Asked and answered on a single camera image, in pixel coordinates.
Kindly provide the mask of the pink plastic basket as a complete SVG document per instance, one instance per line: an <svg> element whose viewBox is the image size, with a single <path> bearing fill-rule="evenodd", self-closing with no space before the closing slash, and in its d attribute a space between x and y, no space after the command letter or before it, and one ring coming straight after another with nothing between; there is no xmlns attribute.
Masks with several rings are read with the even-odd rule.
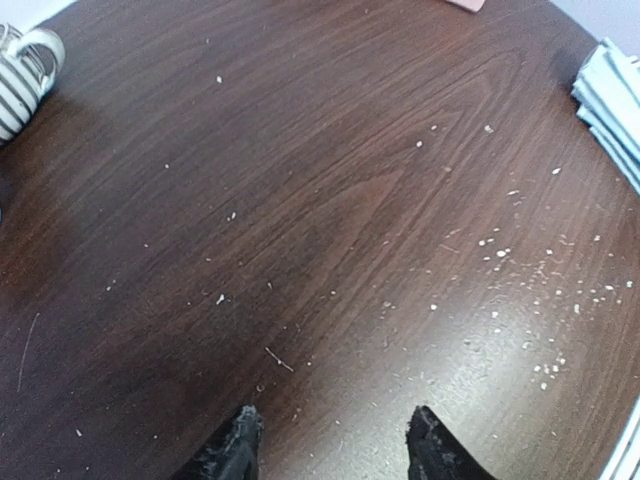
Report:
<svg viewBox="0 0 640 480"><path fill-rule="evenodd" d="M485 5L486 0L446 0L446 2L467 12L478 13Z"/></svg>

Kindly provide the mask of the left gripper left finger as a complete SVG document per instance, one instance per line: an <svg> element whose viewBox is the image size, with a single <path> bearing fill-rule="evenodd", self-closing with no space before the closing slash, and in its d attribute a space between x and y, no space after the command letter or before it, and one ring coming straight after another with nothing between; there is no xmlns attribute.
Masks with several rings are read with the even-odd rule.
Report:
<svg viewBox="0 0 640 480"><path fill-rule="evenodd" d="M254 405L226 419L173 475L173 479L259 478L258 452L264 420Z"/></svg>

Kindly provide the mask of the light blue towel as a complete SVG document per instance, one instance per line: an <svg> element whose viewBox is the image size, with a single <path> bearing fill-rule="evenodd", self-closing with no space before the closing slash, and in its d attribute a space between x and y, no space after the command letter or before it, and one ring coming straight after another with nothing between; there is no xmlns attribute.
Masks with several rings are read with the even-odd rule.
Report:
<svg viewBox="0 0 640 480"><path fill-rule="evenodd" d="M571 96L577 117L634 190L639 189L639 58L603 38L580 66Z"/></svg>

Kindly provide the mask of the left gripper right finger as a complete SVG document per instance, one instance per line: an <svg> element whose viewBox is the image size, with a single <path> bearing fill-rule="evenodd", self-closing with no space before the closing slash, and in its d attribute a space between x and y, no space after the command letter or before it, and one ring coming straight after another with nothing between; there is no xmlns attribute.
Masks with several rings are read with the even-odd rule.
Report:
<svg viewBox="0 0 640 480"><path fill-rule="evenodd" d="M409 480L495 480L426 405L408 423Z"/></svg>

